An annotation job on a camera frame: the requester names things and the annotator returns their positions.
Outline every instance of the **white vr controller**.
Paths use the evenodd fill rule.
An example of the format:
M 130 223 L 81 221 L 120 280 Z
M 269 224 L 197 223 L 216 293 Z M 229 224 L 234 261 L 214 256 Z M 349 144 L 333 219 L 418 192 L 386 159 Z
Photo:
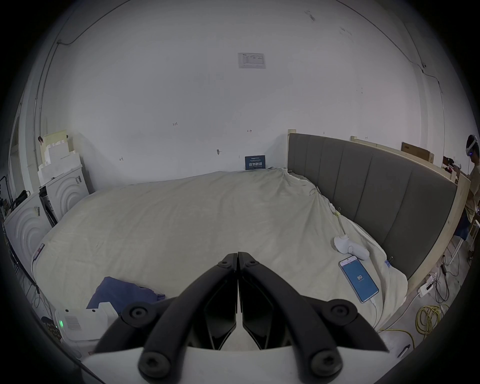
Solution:
M 335 236 L 333 242 L 340 253 L 350 253 L 357 256 L 360 260 L 367 260 L 370 257 L 370 252 L 360 244 L 354 243 L 348 235 Z

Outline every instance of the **blue sign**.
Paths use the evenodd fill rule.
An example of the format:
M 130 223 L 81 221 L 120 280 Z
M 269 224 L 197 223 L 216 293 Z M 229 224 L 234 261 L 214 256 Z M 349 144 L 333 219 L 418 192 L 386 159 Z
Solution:
M 245 169 L 265 169 L 265 155 L 245 156 Z

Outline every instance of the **blue cloth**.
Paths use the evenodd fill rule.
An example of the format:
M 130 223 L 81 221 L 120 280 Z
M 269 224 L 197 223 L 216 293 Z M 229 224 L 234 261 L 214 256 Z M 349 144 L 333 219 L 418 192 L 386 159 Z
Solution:
M 458 222 L 458 225 L 456 227 L 455 233 L 453 235 L 454 236 L 459 236 L 463 240 L 467 240 L 468 227 L 470 227 L 470 222 L 468 221 L 467 212 L 464 209 L 463 213 L 462 213 L 462 216 L 460 218 L 460 221 Z
M 157 295 L 151 289 L 107 276 L 96 288 L 87 305 L 87 309 L 96 309 L 99 303 L 109 301 L 117 313 L 120 313 L 127 305 L 136 301 L 152 304 L 164 298 L 165 295 Z

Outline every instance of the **bed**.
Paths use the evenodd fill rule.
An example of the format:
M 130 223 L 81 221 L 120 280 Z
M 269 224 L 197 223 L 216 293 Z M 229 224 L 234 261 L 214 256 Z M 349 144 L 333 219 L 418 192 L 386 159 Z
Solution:
M 85 308 L 105 276 L 174 297 L 228 253 L 244 251 L 300 294 L 347 299 L 378 327 L 403 303 L 407 278 L 335 211 L 315 185 L 282 168 L 103 190 L 44 237 L 33 272 L 55 307 Z M 357 299 L 338 266 L 346 256 L 333 238 L 344 233 L 370 251 L 363 265 L 380 290 L 373 303 Z
M 442 256 L 469 181 L 376 144 L 288 135 L 288 168 L 215 172 L 98 191 L 42 240 L 34 277 L 55 307 L 85 308 L 106 276 L 179 295 L 243 251 L 300 294 L 353 302 L 376 329 Z M 380 292 L 361 303 L 333 238 L 370 251 Z

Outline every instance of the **smartphone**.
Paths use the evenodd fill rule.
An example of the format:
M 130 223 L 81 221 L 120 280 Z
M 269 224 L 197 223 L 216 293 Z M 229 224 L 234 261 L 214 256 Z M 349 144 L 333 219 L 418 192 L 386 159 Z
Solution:
M 350 256 L 339 264 L 362 303 L 378 293 L 377 286 L 356 256 Z

